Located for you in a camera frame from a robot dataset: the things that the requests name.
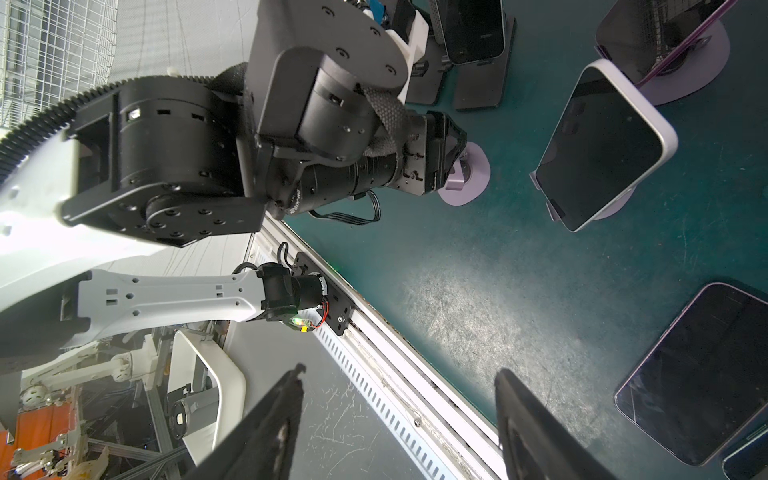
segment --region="round stand base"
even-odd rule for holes
[[[711,37],[709,42],[688,52],[685,62],[674,73],[656,76],[640,87],[640,93],[651,104],[662,105],[704,88],[725,68],[730,55],[730,40],[718,20],[699,38]]]
[[[634,188],[632,190],[629,190],[627,193],[625,193],[621,197],[619,197],[619,199],[616,200],[616,202],[613,205],[611,205],[608,209],[606,209],[606,211],[604,211],[602,214],[597,215],[594,219],[603,220],[604,218],[608,218],[611,215],[615,214],[616,212],[621,210],[621,208],[624,205],[627,204],[627,202],[629,201],[633,193],[634,193]]]
[[[479,197],[491,180],[491,164],[479,145],[468,141],[467,148],[459,159],[464,160],[469,166],[469,180],[464,183],[461,190],[446,190],[445,187],[437,190],[440,198],[454,207],[467,204]]]

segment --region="white phone frame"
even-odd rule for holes
[[[576,230],[568,229],[569,232],[577,233],[582,228],[586,227],[592,220],[595,220],[598,218],[603,212],[608,210],[608,208],[611,207],[611,205],[615,204],[619,199],[621,199],[624,195],[629,194],[631,190],[633,190],[641,181],[645,180],[648,175],[652,174],[656,169],[658,169],[661,165],[666,163],[677,151],[677,133],[675,132],[674,128],[672,128],[672,125],[667,121],[666,118],[662,117],[656,108],[650,104],[650,102],[643,96],[643,94],[640,93],[640,91],[632,84],[631,81],[627,77],[624,76],[623,73],[621,73],[621,70],[618,69],[616,65],[611,63],[609,60],[605,60],[604,58],[601,58],[600,60],[595,60],[586,67],[584,67],[584,70],[581,71],[581,74],[579,75],[579,79],[581,80],[581,76],[584,75],[584,72],[588,68],[596,68],[600,72],[602,72],[603,75],[608,79],[608,81],[616,88],[616,90],[621,94],[622,97],[624,97],[624,100],[627,101],[627,103],[643,118],[645,123],[647,123],[650,128],[656,133],[656,135],[659,137],[659,142],[661,142],[661,156],[659,157],[659,160],[653,164],[651,167],[648,168],[642,175],[640,175],[634,182],[632,182],[630,185],[628,185],[624,190],[622,190],[613,200],[605,204],[600,210],[597,211],[592,217],[590,217],[587,221],[582,223],[579,228]],[[570,100],[573,97],[574,91],[576,91],[576,87],[578,86],[578,82],[576,82],[576,85],[574,86],[574,90],[571,92],[571,94],[568,96],[568,104],[570,104]],[[558,119],[558,125],[562,121],[563,117],[565,116],[565,112],[568,109],[568,104],[565,105],[565,108],[563,109],[563,113]],[[547,143],[547,150],[549,149],[550,144],[552,143],[552,139],[554,138],[554,134],[557,132],[552,132],[552,136],[549,138],[549,143]],[[549,204],[549,197],[547,197],[546,192],[544,192],[544,188],[539,185],[541,192],[544,194],[545,198],[547,199],[547,203]]]
[[[768,435],[768,425],[763,425],[754,432],[750,433],[746,436],[746,442],[744,442],[743,445],[741,445],[738,449],[734,450],[732,453],[730,453],[728,456],[723,458],[723,461],[720,463],[720,466],[723,468],[723,475],[725,475],[725,478],[728,478],[728,480],[733,480],[731,477],[728,476],[728,472],[725,471],[726,463],[728,463],[728,460],[730,460],[732,457],[735,457],[736,455],[739,455],[744,449],[752,445],[754,442],[757,442],[762,437]]]

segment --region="green table surface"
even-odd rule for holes
[[[450,207],[437,194],[379,189],[378,223],[288,223],[492,421],[493,379],[508,367],[619,478],[722,479],[719,459],[680,463],[621,416],[613,395],[704,284],[768,290],[768,2],[728,12],[725,70],[659,108],[677,154],[621,212],[574,234],[550,220],[528,173],[597,58],[594,31],[611,4],[507,1],[518,30],[497,109],[454,111],[449,73],[434,109],[488,155],[478,199]],[[320,211],[332,210],[370,215],[362,201]]]

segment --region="red wire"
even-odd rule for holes
[[[319,329],[326,322],[326,318],[328,318],[329,310],[330,310],[330,305],[328,304],[328,300],[323,299],[323,319],[320,320],[320,323],[318,323],[315,326],[316,329]]]

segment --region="smartphone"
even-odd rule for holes
[[[642,86],[685,61],[689,48],[737,0],[618,0],[598,26],[601,55]]]
[[[502,0],[437,0],[451,63],[461,65],[496,58],[504,52]]]
[[[578,232],[677,151],[672,125],[608,60],[581,72],[536,182]]]
[[[703,465],[768,402],[768,303],[705,286],[614,397],[622,415],[688,465]]]
[[[768,478],[768,425],[746,437],[738,449],[723,459],[723,473],[728,480]]]

